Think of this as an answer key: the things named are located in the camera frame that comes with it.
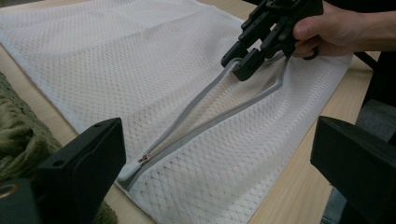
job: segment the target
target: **human hand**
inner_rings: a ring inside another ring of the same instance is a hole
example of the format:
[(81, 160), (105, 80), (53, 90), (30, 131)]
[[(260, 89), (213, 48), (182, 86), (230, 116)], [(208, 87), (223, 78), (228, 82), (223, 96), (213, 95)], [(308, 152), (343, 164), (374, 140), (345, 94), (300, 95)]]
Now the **human hand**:
[(364, 18), (360, 13), (343, 10), (323, 2), (323, 15), (298, 21), (293, 29), (297, 39), (294, 57), (305, 58), (318, 47), (320, 56), (343, 56), (354, 52), (356, 42), (364, 30)]

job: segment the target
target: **zipper slider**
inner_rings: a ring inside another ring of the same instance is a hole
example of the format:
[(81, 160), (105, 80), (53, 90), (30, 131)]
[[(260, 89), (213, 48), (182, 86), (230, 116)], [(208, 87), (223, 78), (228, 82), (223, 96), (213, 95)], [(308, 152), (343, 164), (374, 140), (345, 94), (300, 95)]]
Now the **zipper slider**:
[(137, 160), (140, 165), (146, 164), (149, 160), (151, 159), (151, 155), (149, 153), (144, 154), (142, 157), (140, 157), (139, 160)]
[(149, 153), (144, 154), (137, 161), (132, 161), (129, 164), (124, 165), (122, 167), (119, 175), (117, 176), (118, 181), (126, 181), (129, 177), (131, 177), (137, 170), (142, 167), (142, 165), (146, 164), (151, 159), (151, 155)]

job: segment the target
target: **black clamp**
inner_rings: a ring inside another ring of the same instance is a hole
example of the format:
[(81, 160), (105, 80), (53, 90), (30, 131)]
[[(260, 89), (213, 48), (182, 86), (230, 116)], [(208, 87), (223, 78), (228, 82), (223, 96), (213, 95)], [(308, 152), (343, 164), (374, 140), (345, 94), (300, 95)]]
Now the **black clamp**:
[(0, 182), (0, 223), (92, 223), (126, 162), (120, 118), (96, 123), (38, 167)]
[[(242, 24), (242, 34), (223, 56), (221, 65), (225, 67), (230, 60), (241, 58), (233, 73), (241, 81), (248, 80), (265, 59), (272, 58), (278, 51), (282, 50), (286, 57), (290, 57), (296, 43), (292, 34), (294, 24), (303, 18), (321, 14), (322, 0), (262, 1)], [(262, 42), (260, 49), (248, 52), (259, 39)]]

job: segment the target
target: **wooden table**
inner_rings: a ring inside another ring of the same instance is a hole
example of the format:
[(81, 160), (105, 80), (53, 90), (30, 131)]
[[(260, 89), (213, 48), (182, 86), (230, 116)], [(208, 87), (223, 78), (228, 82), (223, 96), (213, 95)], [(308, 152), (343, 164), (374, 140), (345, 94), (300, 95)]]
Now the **wooden table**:
[[(0, 8), (0, 13), (54, 7), (81, 1), (83, 0), (48, 0)], [(255, 8), (255, 6), (240, 0), (201, 0), (200, 2), (214, 5), (242, 20), (245, 20)], [(77, 136), (73, 128), (3, 48), (0, 48), (0, 71), (6, 75), (14, 90), (49, 126), (54, 136), (63, 145)], [(367, 91), (371, 74), (370, 68), (354, 57), (349, 70), (321, 115), (354, 123)], [(249, 223), (320, 223), (332, 187), (309, 161), (315, 125), (306, 134), (288, 166)], [(154, 223), (115, 186), (110, 189), (106, 201), (116, 211), (120, 224)]]

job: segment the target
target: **olive green cloth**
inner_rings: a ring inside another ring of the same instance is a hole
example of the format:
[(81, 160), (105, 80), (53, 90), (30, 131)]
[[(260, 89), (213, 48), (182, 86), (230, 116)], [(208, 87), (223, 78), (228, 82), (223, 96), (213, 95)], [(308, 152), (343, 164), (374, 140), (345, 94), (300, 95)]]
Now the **olive green cloth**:
[[(38, 165), (60, 148), (50, 129), (0, 73), (0, 182), (16, 177), (39, 181)], [(93, 223), (112, 224), (118, 219), (102, 202)]]

